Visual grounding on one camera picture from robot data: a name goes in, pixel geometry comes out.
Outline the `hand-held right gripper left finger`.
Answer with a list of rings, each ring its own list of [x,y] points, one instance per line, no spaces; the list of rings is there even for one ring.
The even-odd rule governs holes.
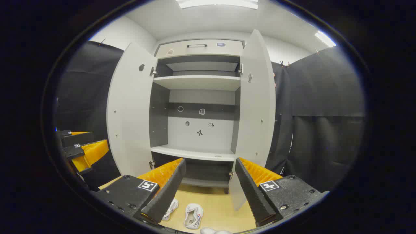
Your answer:
[[[122,215],[157,225],[170,208],[185,173],[186,161],[179,158],[138,177],[123,175],[94,196]]]

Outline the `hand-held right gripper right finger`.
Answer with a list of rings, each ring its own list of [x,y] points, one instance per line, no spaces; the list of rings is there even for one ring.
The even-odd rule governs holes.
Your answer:
[[[235,161],[235,172],[257,227],[289,219],[328,194],[298,176],[283,177],[242,157]]]

